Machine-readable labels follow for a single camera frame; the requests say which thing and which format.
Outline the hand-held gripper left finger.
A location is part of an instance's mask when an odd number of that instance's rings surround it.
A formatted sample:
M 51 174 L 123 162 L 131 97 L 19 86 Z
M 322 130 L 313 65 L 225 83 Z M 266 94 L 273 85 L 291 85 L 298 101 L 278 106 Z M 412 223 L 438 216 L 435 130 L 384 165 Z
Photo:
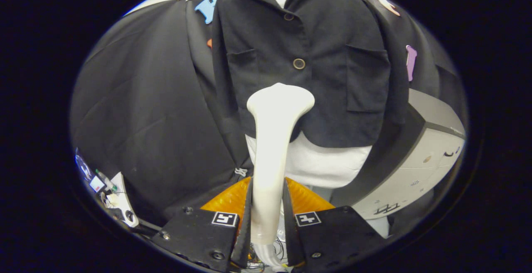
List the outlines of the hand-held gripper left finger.
M 201 207 L 184 207 L 151 241 L 212 271 L 240 272 L 249 261 L 252 188 L 246 177 Z

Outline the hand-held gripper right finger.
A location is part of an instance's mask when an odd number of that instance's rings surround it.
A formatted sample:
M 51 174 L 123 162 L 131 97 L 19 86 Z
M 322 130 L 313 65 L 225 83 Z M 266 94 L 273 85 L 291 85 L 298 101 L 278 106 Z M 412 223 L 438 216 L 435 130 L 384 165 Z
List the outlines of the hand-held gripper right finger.
M 384 247 L 384 237 L 353 207 L 335 207 L 290 178 L 284 226 L 288 266 L 297 271 L 339 271 Z

